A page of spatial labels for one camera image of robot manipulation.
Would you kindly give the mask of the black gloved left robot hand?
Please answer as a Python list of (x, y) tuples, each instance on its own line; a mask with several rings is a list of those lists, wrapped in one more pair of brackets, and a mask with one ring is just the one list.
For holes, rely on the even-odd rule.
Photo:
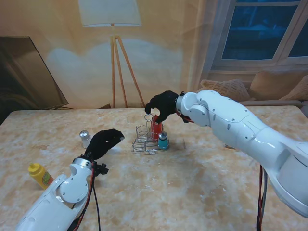
[(91, 139), (84, 156), (91, 160), (102, 158), (110, 149), (123, 141), (124, 135), (116, 129), (101, 130)]

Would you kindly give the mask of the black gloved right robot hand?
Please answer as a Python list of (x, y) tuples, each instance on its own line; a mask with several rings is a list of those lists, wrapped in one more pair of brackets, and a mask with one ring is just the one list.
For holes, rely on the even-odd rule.
[(146, 114), (150, 114), (152, 109), (158, 109), (160, 115), (155, 120), (158, 124), (165, 121), (167, 117), (176, 112), (176, 100), (179, 95), (170, 90), (164, 91), (151, 98), (145, 106)]

